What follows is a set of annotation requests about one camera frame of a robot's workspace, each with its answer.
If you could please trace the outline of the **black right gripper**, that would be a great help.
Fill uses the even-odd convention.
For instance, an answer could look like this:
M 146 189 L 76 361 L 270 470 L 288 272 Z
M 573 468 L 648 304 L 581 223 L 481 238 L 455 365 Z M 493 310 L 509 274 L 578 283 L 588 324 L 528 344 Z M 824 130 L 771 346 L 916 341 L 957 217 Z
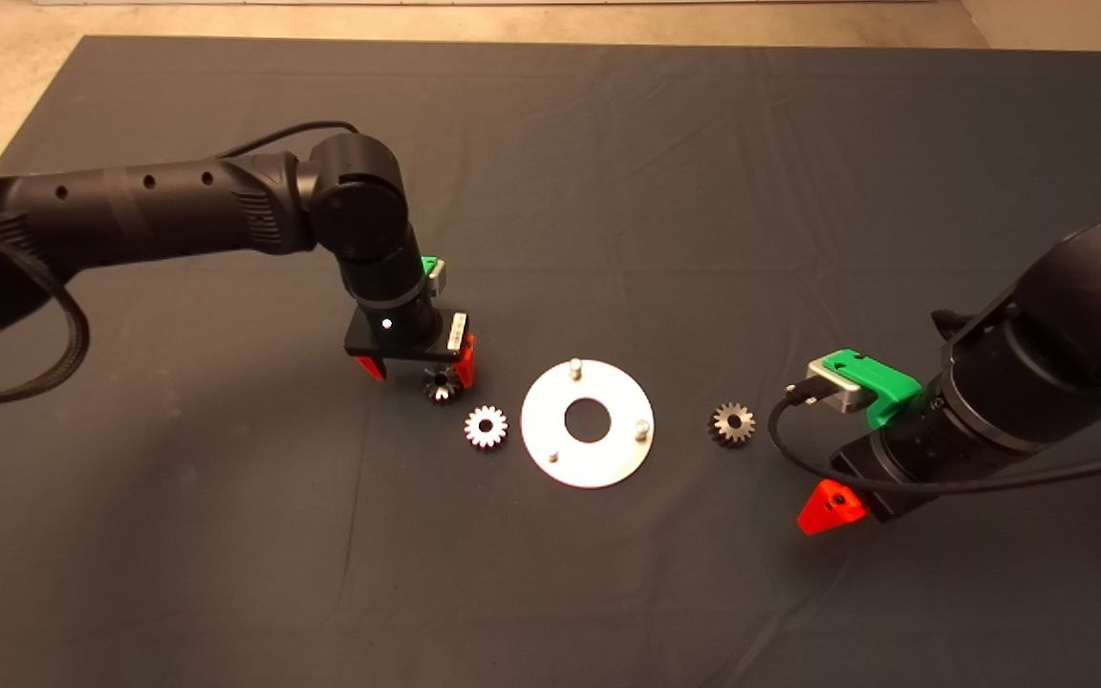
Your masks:
M 986 479 L 1028 457 L 979 435 L 942 398 L 917 398 L 887 425 L 835 450 L 830 467 L 844 476 L 897 484 L 952 483 Z M 798 513 L 798 527 L 816 535 L 868 515 L 850 487 L 821 480 Z

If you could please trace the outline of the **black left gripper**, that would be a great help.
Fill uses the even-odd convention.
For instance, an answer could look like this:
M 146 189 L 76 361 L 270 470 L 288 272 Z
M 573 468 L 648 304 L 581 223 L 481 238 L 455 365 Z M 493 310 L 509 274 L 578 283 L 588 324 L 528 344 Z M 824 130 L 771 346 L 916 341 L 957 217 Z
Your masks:
M 427 293 L 410 301 L 356 301 L 344 350 L 375 380 L 386 379 L 388 360 L 455 364 L 462 387 L 475 384 L 475 345 L 470 314 L 437 308 Z

